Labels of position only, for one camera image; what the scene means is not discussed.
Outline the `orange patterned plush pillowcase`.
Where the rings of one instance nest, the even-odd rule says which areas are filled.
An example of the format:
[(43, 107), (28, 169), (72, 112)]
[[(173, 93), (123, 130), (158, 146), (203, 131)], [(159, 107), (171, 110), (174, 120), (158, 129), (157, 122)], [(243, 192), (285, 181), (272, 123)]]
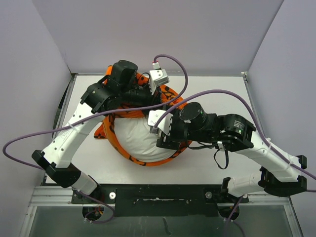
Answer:
[(168, 163), (179, 156), (182, 152), (186, 150), (186, 148), (182, 148), (180, 150), (175, 150), (175, 154), (172, 155), (170, 158), (167, 158), (163, 161), (156, 161), (156, 162), (144, 162), (139, 161), (136, 158), (129, 155), (118, 143), (114, 132), (114, 120), (116, 118), (148, 118), (149, 110), (138, 110), (138, 111), (127, 111), (127, 112), (117, 112), (114, 114), (109, 114), (105, 116), (101, 125), (95, 130), (93, 137), (96, 140), (107, 140), (111, 146), (125, 159), (141, 166), (159, 166), (165, 163)]

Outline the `white pillow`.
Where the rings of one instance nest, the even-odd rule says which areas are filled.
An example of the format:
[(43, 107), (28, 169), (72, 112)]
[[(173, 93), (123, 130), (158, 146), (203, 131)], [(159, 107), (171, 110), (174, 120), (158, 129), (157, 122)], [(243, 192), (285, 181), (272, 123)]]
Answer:
[(114, 132), (121, 147), (139, 161), (163, 161), (176, 152), (156, 146), (158, 137), (150, 133), (146, 117), (116, 118)]

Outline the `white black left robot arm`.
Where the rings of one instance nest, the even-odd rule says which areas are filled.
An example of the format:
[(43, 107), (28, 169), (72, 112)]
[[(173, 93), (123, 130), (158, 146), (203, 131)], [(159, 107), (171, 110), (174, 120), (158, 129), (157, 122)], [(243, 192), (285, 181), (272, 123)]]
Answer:
[(68, 125), (47, 147), (33, 152), (33, 160), (61, 187), (82, 192), (90, 203), (98, 201), (100, 185), (72, 163), (76, 151), (104, 116), (114, 114), (124, 105), (140, 110), (160, 105), (160, 87), (168, 82), (158, 62), (153, 63), (148, 79), (130, 61), (114, 63), (105, 76), (86, 89)]

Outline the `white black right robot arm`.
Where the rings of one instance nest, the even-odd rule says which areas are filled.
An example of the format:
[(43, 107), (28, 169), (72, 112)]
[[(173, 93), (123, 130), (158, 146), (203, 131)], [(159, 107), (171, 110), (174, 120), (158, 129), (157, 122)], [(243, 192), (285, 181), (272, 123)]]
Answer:
[(307, 191), (305, 156), (292, 156), (271, 142), (264, 142), (255, 126), (236, 114), (208, 114), (200, 103), (191, 102), (181, 109), (151, 111), (148, 119), (151, 132), (160, 133), (157, 146), (177, 150), (181, 143), (205, 143), (225, 153), (243, 155), (261, 166), (245, 177), (227, 177), (222, 182), (220, 197), (230, 202), (245, 194), (262, 192), (289, 197)]

